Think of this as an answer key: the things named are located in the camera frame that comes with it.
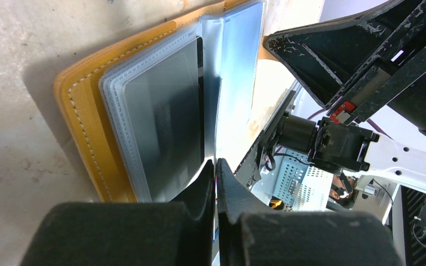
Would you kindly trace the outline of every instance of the card holder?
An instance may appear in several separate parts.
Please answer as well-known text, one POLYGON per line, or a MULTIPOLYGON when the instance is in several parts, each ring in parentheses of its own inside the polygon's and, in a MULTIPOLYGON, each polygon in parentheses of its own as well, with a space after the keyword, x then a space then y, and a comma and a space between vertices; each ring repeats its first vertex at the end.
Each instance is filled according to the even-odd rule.
MULTIPOLYGON (((223 1, 200 8, 98 51, 58 75, 54 84, 57 102, 102 201, 168 201, 185 188, 193 178, 193 173, 201 170, 206 158, 215 155, 217 115, 229 112, 227 108, 220 111, 218 107, 227 107, 223 102, 231 102, 231 99, 234 98, 233 93, 227 94, 229 92, 225 89, 224 82, 234 84, 234 81, 230 81, 229 78, 237 76, 238 71, 240 71, 240 75, 248 77, 243 81, 248 82, 249 85, 244 85, 242 91, 244 95, 249 94, 250 96, 245 97, 242 104, 250 109, 248 102, 252 101, 253 77, 261 37, 264 6, 259 1, 223 1), (234 46, 230 42, 234 40, 234 35, 241 32, 240 28, 229 27, 229 25, 234 26, 235 19, 241 21, 242 13, 245 11, 246 14, 259 16, 259 27, 253 35, 243 34, 241 38, 238 37, 237 45, 234 46), (202 17, 208 14, 219 15, 202 17), (208 31, 206 25, 214 24, 214 21, 218 20, 222 21, 222 25, 216 25, 208 31), (249 53, 241 54, 245 45, 247 49, 250 48, 250 40, 253 40, 252 56, 249 53), (237 58, 250 57, 247 60, 252 62, 252 68, 249 63, 235 65, 224 59, 225 55, 229 56, 227 59, 234 57, 233 51, 239 53, 237 58), (192 62, 194 57, 187 59, 169 57, 176 53, 183 54, 184 57, 195 54, 197 60, 201 55, 202 60, 199 60, 201 66, 199 62, 192 62), (149 89, 154 86, 153 82, 146 85, 135 79, 135 77, 141 76, 144 80, 156 80, 153 78, 154 76, 169 69, 168 66, 161 64, 166 60, 174 60, 172 61, 174 65, 186 62, 184 66, 191 70, 190 73, 187 71, 183 76, 171 75, 170 79, 176 81, 177 85, 182 83, 182 80, 191 81, 190 85, 177 86, 182 88, 170 88, 173 95, 177 94, 173 92, 175 90, 184 91, 184 87, 192 87, 195 81, 198 82, 195 83, 195 86, 198 87, 202 83, 200 85, 203 88, 203 90, 197 89, 196 94, 193 89, 185 89, 185 94, 180 93, 183 97, 172 103, 177 106, 177 109, 170 109, 170 115, 174 116, 171 118, 174 120, 168 123, 170 131, 167 130, 167 132, 172 133, 172 136, 166 134, 166 128, 162 128, 160 122, 162 118, 169 115, 169 110, 162 108, 162 104, 159 104, 169 102, 171 98, 167 96, 166 99, 159 98, 164 94, 160 93, 165 90, 163 86, 168 84, 158 84, 158 87, 155 88, 156 93, 153 93, 149 89), (236 75, 225 71, 227 68, 223 69, 221 65, 229 65, 229 69, 236 72, 236 75), (197 67, 197 76, 192 76, 191 73, 195 72, 195 67, 197 67), (150 75, 149 71, 152 72, 155 68, 161 69, 150 75), (220 86, 222 87, 221 96, 219 95, 220 86), (158 98, 154 101, 140 100, 148 99, 144 97, 158 98), (147 104, 156 101, 158 105, 147 104), (190 106, 195 106, 198 102, 197 114, 193 114, 194 112, 191 111, 182 113, 183 105, 180 104, 182 101, 188 102, 190 106), (139 113, 146 112, 146 110, 151 110, 151 115, 155 114, 158 119, 144 119, 148 116, 139 113), (197 125, 191 125, 190 130, 187 130, 190 134, 186 135, 188 140, 179 138, 182 133, 185 133, 183 131, 185 125, 191 124, 182 123, 179 119, 182 114, 192 115, 186 121, 196 121, 197 117, 199 121, 197 125), (143 130, 139 130, 142 128, 141 126, 146 127, 144 132, 152 132, 153 136, 136 137, 137 134, 143 132, 143 130), (172 140, 171 144, 175 146, 175 149, 168 149, 171 155, 166 160, 167 163, 162 160, 149 162, 149 158, 152 157, 165 157, 166 151, 159 148, 165 147, 165 144, 161 143, 162 145, 159 146, 160 144, 156 142, 159 140, 165 142, 168 139, 172 140), (180 140, 181 145, 176 145, 174 140, 180 140), (179 147, 185 147, 189 143, 192 147, 185 149, 188 156, 180 153, 179 147), (183 166, 175 171, 172 170, 178 165, 183 166), (168 176, 164 180, 162 178, 154 181, 152 178, 150 179, 152 176, 167 176, 168 169, 172 170, 174 176, 168 176)), ((233 110, 231 115, 234 116, 235 112, 237 111, 233 110)))

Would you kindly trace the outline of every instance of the table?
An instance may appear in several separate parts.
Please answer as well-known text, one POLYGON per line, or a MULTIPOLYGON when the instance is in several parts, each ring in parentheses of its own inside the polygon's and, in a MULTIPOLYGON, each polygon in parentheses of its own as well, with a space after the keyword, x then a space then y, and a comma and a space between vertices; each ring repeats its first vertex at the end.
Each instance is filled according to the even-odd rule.
MULTIPOLYGON (((212 2, 0 1, 0 265, 19 263, 56 204, 98 200, 54 100, 56 75, 109 44, 212 2)), ((269 1, 265 33, 317 22, 322 5, 323 0, 269 1)), ((281 64, 259 62, 253 116, 228 157, 231 166, 291 82, 281 64)))

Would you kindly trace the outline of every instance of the white perforated plate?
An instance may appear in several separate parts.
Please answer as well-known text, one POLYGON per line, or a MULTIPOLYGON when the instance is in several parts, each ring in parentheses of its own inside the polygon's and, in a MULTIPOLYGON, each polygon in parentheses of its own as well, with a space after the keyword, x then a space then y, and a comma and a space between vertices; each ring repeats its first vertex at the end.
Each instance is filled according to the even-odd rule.
POLYGON ((333 174, 309 167, 301 183, 292 211, 324 211, 333 174))

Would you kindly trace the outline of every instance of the perforated metal panel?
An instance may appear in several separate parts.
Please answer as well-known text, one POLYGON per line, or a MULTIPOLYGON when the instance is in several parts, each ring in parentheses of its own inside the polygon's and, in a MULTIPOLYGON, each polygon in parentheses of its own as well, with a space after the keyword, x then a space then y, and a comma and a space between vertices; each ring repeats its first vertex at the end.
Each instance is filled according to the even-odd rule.
POLYGON ((324 211, 333 174, 309 167, 296 196, 293 211, 324 211))
MULTIPOLYGON (((302 162, 307 162, 307 156, 304 154, 290 150, 287 150, 286 154, 294 156, 302 162)), ((308 165, 299 162, 297 159, 291 157, 283 158, 278 172, 277 182, 273 189, 273 196, 290 205, 294 204, 295 198, 300 190, 301 182, 308 169, 308 165)))

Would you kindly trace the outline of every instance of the white wall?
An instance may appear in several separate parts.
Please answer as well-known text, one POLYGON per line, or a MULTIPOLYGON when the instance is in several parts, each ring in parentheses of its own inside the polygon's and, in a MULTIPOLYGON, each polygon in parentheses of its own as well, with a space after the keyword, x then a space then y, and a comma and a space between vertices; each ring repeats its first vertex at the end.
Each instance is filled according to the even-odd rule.
MULTIPOLYGON (((320 21, 349 16, 373 8, 384 0, 326 0, 324 3, 320 21)), ((298 96, 298 103, 294 114, 308 118, 321 107, 311 98, 311 96, 303 91, 298 96)), ((319 120, 325 113, 314 118, 319 120)), ((398 142, 404 143, 410 147, 426 151, 426 137, 422 135, 416 126, 411 124, 405 118, 385 106, 376 112, 372 120, 378 124, 389 136, 398 142)), ((373 130, 368 123, 361 123, 361 127, 373 130)))

